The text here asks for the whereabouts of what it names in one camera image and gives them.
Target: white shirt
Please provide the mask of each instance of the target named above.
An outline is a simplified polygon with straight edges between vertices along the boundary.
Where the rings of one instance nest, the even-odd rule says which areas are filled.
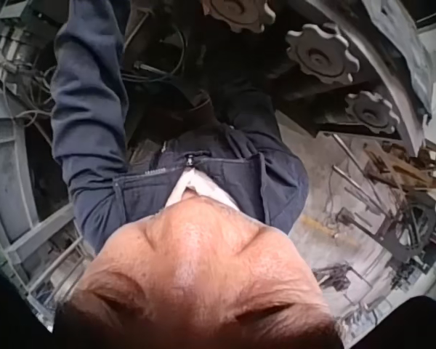
[[[222,190],[209,176],[202,171],[188,167],[184,170],[181,178],[177,181],[171,192],[165,207],[181,201],[182,194],[186,189],[194,190],[198,195],[208,196],[222,204],[239,211],[238,205],[231,196]]]

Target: jacket sleeve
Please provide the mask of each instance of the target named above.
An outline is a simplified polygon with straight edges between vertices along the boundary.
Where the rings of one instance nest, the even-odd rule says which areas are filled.
[[[96,252],[125,223],[113,178],[126,172],[120,59],[129,6],[129,0],[70,0],[68,22],[55,39],[53,155],[76,222]]]

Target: metal post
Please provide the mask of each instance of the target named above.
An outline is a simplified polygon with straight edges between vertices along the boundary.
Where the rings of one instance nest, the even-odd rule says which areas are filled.
[[[333,134],[332,135],[334,140],[336,141],[337,144],[339,144],[339,146],[342,148],[342,150],[347,154],[347,156],[349,156],[349,159],[352,160],[352,162],[354,163],[354,165],[358,168],[358,170],[362,173],[362,175],[364,176],[364,178],[367,179],[368,184],[371,186],[371,190],[373,191],[373,193],[375,194],[376,200],[383,206],[386,207],[386,205],[384,205],[384,202],[382,202],[378,192],[376,191],[376,188],[374,186],[374,184],[366,177],[365,171],[362,167],[362,165],[360,164],[360,162],[358,162],[357,158],[355,158],[354,153],[349,149],[349,147],[347,147],[346,143],[344,143],[344,141],[341,139],[340,136]]]
[[[36,309],[40,314],[47,318],[47,320],[53,321],[53,315],[50,310],[45,308],[32,294],[29,294],[27,299],[29,304],[31,304],[34,309]]]
[[[81,243],[82,236],[77,238],[71,246],[69,246],[53,263],[34,281],[34,283],[29,287],[28,292],[31,293],[34,291],[46,278],[48,278],[57,268],[58,266],[73,252],[76,247]]]
[[[61,290],[63,284],[73,275],[74,271],[82,264],[84,261],[84,256],[79,258],[76,262],[76,264],[71,268],[71,270],[65,275],[65,277],[58,283],[58,285],[53,289],[52,293],[48,296],[48,298],[45,300],[44,305],[47,305],[50,300],[52,300],[55,295],[58,293],[58,291]]]
[[[389,217],[389,213],[386,212],[383,207],[378,204],[375,200],[373,200],[369,194],[357,183],[355,182],[351,177],[349,177],[349,175],[347,173],[345,173],[344,171],[342,171],[340,168],[338,168],[338,166],[334,166],[333,165],[333,170],[335,171],[335,173],[337,173],[339,176],[341,176],[342,178],[344,178],[347,182],[349,182],[351,185],[353,185],[354,187],[356,187],[359,191],[362,192],[363,195],[365,195],[367,198],[369,198],[371,200],[371,203],[380,211],[382,212],[384,215],[386,215],[386,217]]]

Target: yellow line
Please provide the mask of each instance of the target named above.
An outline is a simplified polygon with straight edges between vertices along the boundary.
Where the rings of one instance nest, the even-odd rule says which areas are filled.
[[[340,236],[335,230],[332,230],[326,226],[324,226],[323,224],[321,224],[320,222],[318,222],[317,220],[314,220],[313,218],[302,214],[300,216],[300,222],[314,230],[320,231],[321,233],[324,233],[328,236],[330,236],[331,238],[336,239],[337,241],[343,241],[353,247],[359,247],[359,244],[356,240],[354,240],[353,238],[350,238],[349,236]]]

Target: metal frame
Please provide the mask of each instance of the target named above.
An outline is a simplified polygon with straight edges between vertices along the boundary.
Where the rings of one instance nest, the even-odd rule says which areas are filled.
[[[397,107],[401,119],[397,126],[397,131],[402,143],[411,155],[416,155],[424,141],[424,131],[414,105],[408,97],[408,88],[399,80],[396,72],[386,64],[382,52],[371,43],[371,38],[367,37],[365,29],[359,28],[359,25],[354,22],[353,17],[348,17],[346,9],[341,7],[339,3],[334,4],[329,0],[289,0],[288,3],[294,10],[315,22],[327,19],[336,23],[342,29],[345,36],[368,59],[384,82],[387,91]]]
[[[74,218],[73,205],[67,204],[45,221],[40,222],[5,249],[13,264],[24,262],[40,246],[47,242]]]

